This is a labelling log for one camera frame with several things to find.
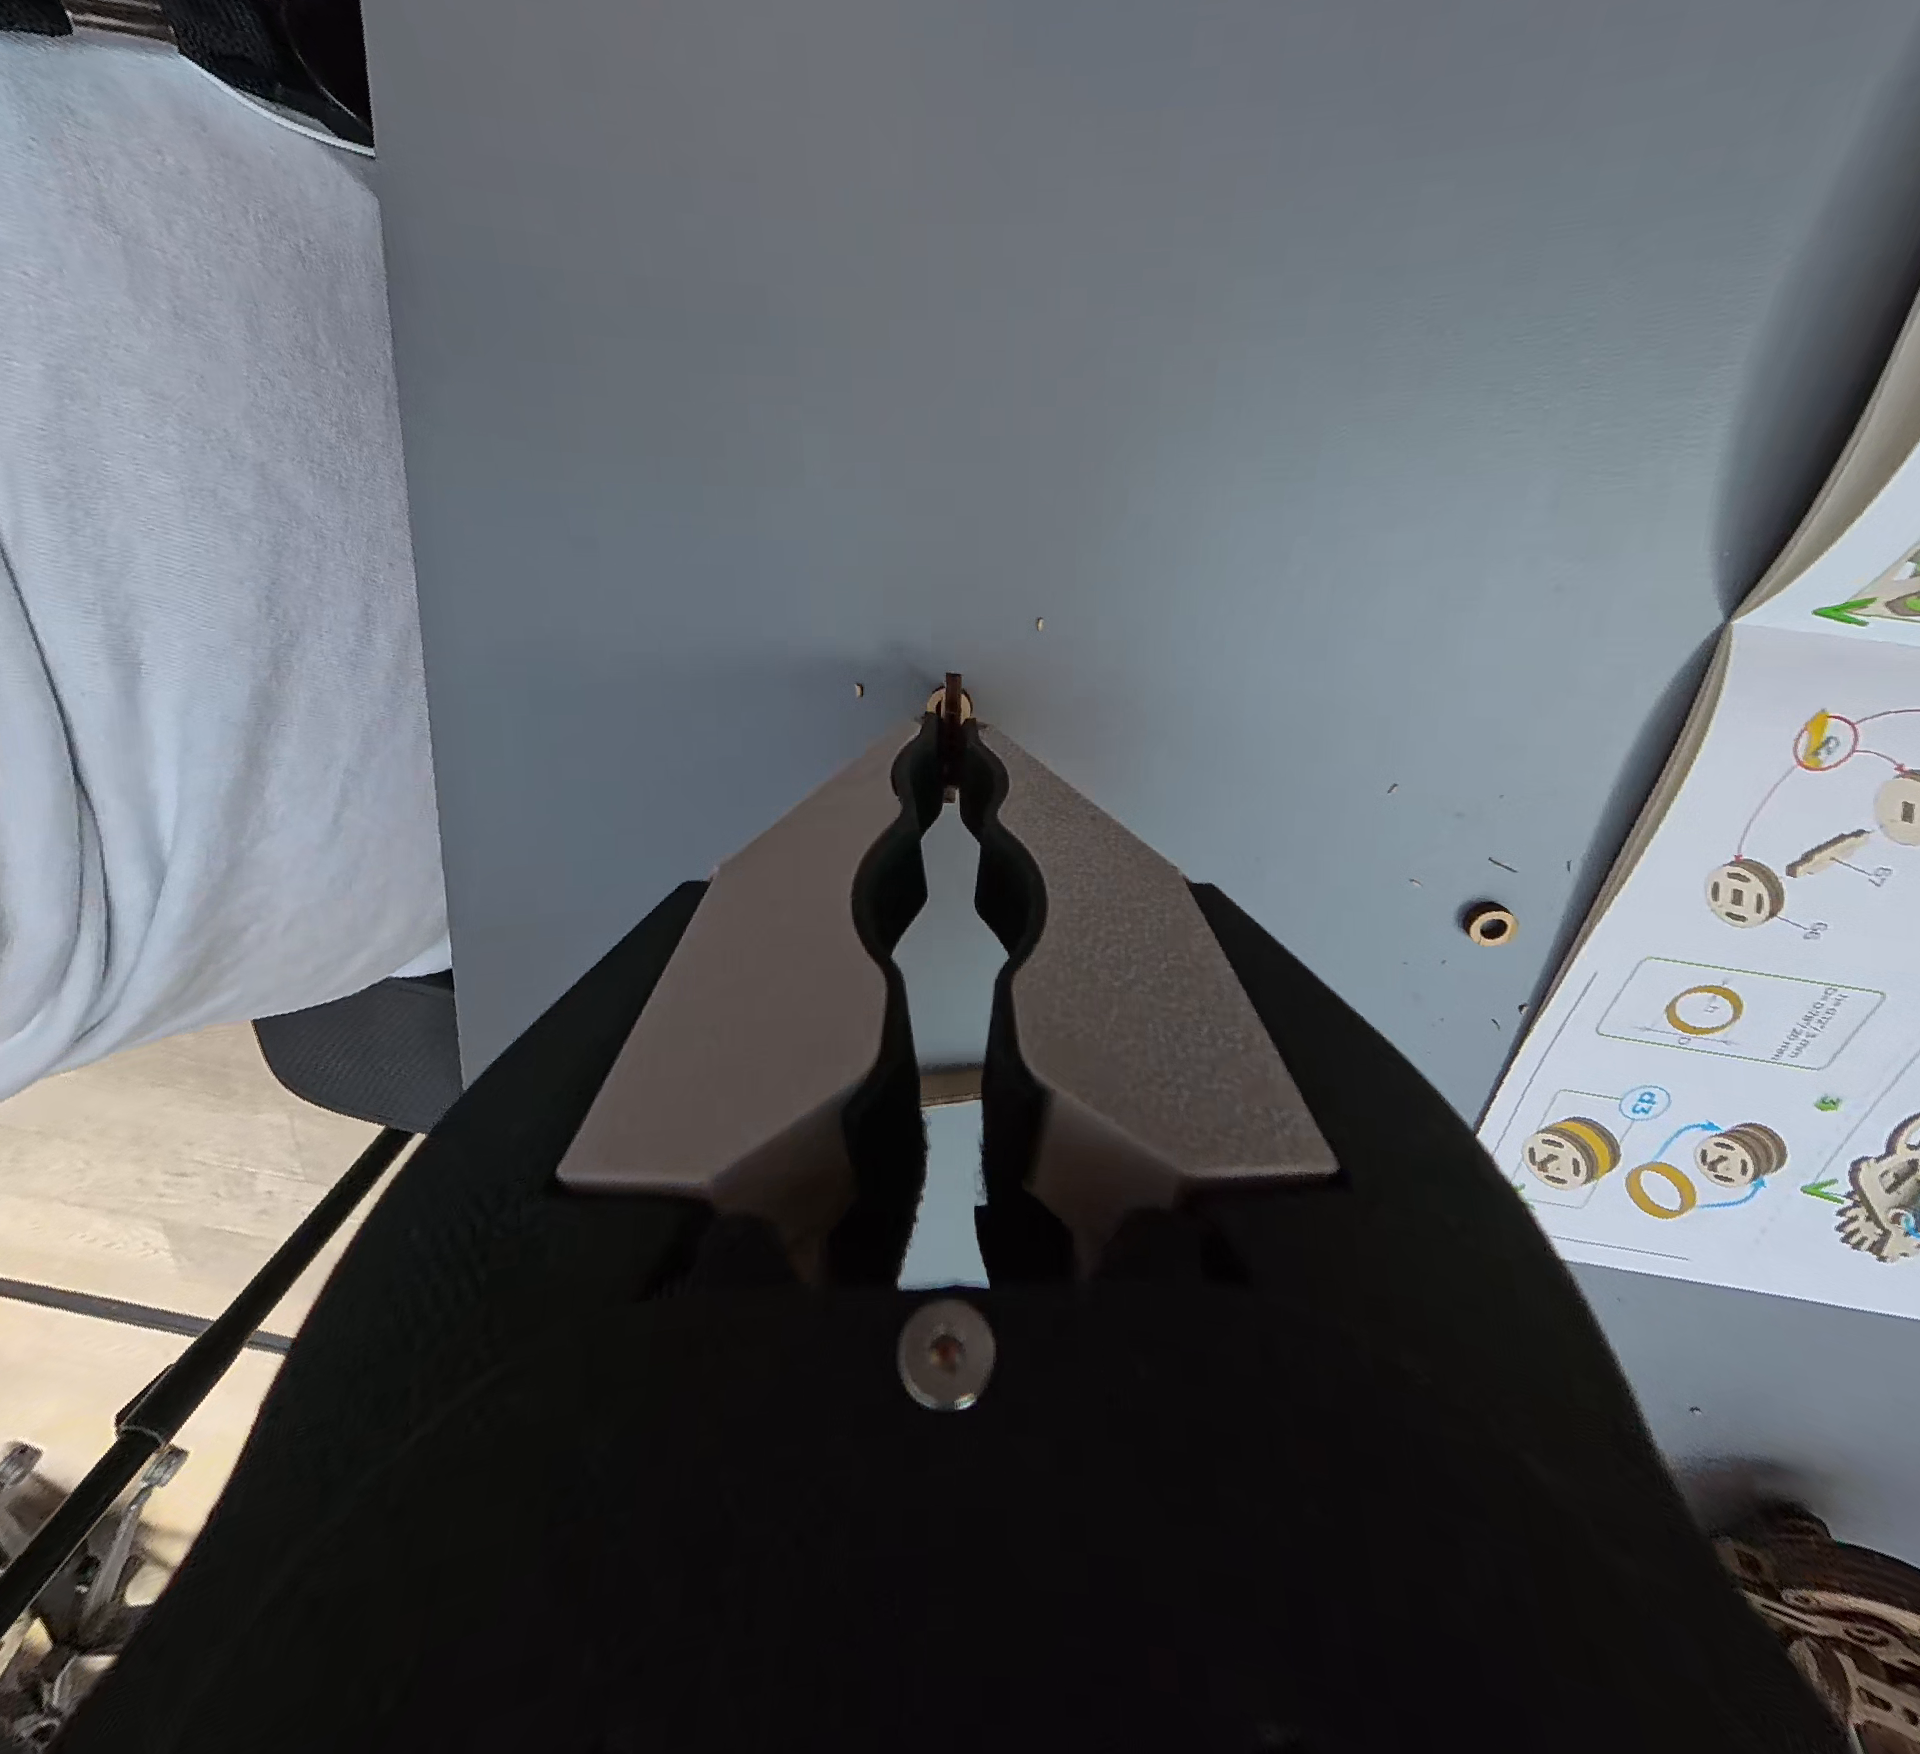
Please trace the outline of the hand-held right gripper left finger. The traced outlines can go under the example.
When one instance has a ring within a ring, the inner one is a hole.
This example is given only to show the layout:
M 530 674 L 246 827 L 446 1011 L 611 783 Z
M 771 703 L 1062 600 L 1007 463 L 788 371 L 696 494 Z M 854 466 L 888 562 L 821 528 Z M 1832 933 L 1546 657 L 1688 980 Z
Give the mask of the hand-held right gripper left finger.
M 727 858 L 559 1182 L 765 1221 L 798 1270 L 895 1286 L 925 1179 L 894 960 L 944 806 L 940 726 L 889 735 Z

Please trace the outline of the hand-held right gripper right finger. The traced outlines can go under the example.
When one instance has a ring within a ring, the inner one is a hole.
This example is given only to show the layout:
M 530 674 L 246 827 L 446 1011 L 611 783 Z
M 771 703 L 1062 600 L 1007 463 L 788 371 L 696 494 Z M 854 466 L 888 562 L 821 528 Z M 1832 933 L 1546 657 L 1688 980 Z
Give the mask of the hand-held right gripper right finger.
M 1137 1213 L 1335 1182 L 1180 867 L 981 721 L 954 739 L 954 793 L 1002 954 L 978 1095 L 989 1280 L 1084 1277 Z

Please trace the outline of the grey desk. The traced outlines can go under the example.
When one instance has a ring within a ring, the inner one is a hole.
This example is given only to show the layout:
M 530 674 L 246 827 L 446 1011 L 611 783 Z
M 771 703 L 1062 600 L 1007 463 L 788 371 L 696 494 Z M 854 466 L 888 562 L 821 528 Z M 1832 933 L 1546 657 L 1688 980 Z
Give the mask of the grey desk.
M 1477 1115 L 1915 280 L 1915 0 L 364 0 L 464 1059 L 956 666 Z

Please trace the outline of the black office chair seat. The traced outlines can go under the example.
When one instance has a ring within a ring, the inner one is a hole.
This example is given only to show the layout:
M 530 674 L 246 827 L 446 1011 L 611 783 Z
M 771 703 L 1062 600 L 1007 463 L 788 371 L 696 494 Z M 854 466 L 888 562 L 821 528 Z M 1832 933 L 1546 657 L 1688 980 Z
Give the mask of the black office chair seat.
M 389 976 L 252 1022 L 276 1083 L 310 1107 L 428 1134 L 464 1092 L 453 973 Z

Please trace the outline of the illustrated instruction booklet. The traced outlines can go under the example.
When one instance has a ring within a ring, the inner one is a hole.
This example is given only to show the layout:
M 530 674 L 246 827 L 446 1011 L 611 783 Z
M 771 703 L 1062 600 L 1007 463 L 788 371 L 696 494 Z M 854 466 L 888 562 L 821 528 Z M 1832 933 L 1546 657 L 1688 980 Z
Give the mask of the illustrated instruction booklet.
M 1479 1136 L 1571 1262 L 1915 1318 L 1915 311 Z

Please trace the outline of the black rod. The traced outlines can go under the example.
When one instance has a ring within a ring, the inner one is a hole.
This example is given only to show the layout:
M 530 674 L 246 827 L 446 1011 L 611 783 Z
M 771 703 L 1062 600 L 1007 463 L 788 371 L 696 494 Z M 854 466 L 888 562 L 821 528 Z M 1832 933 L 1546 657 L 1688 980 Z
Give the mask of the black rod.
M 301 1275 L 334 1239 L 386 1174 L 402 1160 L 416 1136 L 384 1127 L 374 1144 L 349 1165 L 345 1176 L 301 1220 L 248 1286 L 209 1321 L 203 1333 L 188 1340 L 156 1381 L 143 1388 L 132 1405 L 115 1417 L 109 1449 L 36 1526 L 2 1575 L 2 1626 L 11 1629 L 26 1618 L 40 1592 L 82 1549 L 93 1526 L 141 1474 L 148 1461 L 167 1449 L 189 1416 L 233 1368 L 267 1315 L 298 1283 Z

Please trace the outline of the person in white shirt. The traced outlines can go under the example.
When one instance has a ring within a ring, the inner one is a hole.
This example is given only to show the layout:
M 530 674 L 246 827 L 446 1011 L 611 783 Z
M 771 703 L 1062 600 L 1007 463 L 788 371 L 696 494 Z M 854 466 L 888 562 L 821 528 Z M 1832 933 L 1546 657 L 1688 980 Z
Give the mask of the person in white shirt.
M 449 966 L 359 0 L 3 0 L 2 1077 Z

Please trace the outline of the metal clamp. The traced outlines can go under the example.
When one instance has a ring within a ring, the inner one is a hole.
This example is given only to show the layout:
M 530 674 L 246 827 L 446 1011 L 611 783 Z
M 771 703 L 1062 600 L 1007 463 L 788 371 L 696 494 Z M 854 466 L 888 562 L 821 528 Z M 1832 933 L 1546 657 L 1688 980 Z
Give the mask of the metal clamp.
M 180 1474 L 185 1452 L 148 1460 L 72 1559 L 2 1635 L 2 1750 L 50 1750 L 148 1613 L 129 1589 L 149 1560 L 148 1502 Z

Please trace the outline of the wooden model ship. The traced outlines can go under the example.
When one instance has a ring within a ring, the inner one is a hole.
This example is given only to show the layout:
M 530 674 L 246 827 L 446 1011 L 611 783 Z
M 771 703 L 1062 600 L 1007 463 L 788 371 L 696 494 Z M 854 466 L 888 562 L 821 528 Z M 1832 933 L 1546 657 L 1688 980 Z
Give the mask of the wooden model ship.
M 1918 1571 L 1769 1502 L 1712 1544 L 1857 1752 L 1918 1749 Z

